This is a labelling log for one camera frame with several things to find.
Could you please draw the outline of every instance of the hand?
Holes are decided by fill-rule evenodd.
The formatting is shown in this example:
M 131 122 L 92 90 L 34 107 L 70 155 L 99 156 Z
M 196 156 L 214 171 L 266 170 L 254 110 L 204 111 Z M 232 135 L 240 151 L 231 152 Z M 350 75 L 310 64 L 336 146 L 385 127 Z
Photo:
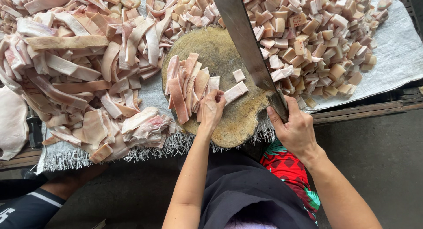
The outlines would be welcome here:
M 200 127 L 211 131 L 211 133 L 213 133 L 222 118 L 223 108 L 226 104 L 223 94 L 223 91 L 214 89 L 200 103 L 202 114 Z
M 316 158 L 325 155 L 325 151 L 316 142 L 313 117 L 299 110 L 295 98 L 285 96 L 285 100 L 289 110 L 287 123 L 282 122 L 272 107 L 267 107 L 267 114 L 283 146 L 307 167 Z

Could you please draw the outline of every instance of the white stripe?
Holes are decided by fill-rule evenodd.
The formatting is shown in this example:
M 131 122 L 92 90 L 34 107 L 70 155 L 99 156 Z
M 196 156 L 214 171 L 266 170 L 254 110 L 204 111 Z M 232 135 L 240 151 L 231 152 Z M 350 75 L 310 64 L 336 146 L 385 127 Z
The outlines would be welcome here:
M 62 207 L 62 205 L 61 205 L 61 204 L 59 204 L 58 202 L 53 201 L 53 200 L 51 200 L 51 199 L 49 199 L 49 198 L 47 198 L 47 197 L 45 197 L 45 196 L 42 196 L 42 195 L 41 195 L 41 194 L 39 194 L 39 193 L 36 193 L 36 192 L 31 192 L 31 193 L 29 193 L 29 194 L 27 194 L 27 195 L 34 195 L 35 197 L 40 198 L 40 199 L 42 199 L 42 200 L 44 200 L 44 201 L 46 201 L 46 202 L 49 202 L 49 203 L 51 203 L 52 205 L 55 205 L 56 207 Z

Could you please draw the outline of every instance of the knife handle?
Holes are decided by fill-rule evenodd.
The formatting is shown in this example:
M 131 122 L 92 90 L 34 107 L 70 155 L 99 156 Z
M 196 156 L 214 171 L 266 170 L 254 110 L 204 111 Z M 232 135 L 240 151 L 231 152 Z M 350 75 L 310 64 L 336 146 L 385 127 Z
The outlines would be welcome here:
M 288 122 L 289 112 L 288 105 L 283 97 L 283 93 L 280 89 L 276 89 L 276 92 L 267 95 L 267 100 L 270 106 L 278 113 L 283 123 Z

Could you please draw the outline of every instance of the woman's left hand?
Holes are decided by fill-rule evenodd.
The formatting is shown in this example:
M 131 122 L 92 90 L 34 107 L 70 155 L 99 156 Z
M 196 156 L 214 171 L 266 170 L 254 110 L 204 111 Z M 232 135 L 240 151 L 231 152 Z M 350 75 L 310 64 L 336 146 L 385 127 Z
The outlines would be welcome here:
M 226 99 L 223 97 L 223 94 L 223 91 L 214 89 L 201 100 L 202 119 L 200 127 L 204 127 L 213 132 L 219 124 L 222 118 L 223 108 L 226 104 Z

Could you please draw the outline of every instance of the fingernail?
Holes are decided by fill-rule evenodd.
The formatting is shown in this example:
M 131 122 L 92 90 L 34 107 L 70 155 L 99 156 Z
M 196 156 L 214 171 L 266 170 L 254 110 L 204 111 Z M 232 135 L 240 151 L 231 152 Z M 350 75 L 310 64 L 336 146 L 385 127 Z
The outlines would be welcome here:
M 272 109 L 272 107 L 267 107 L 266 108 L 266 110 L 267 110 L 267 114 L 269 114 L 269 115 L 272 115 L 273 114 L 273 109 Z

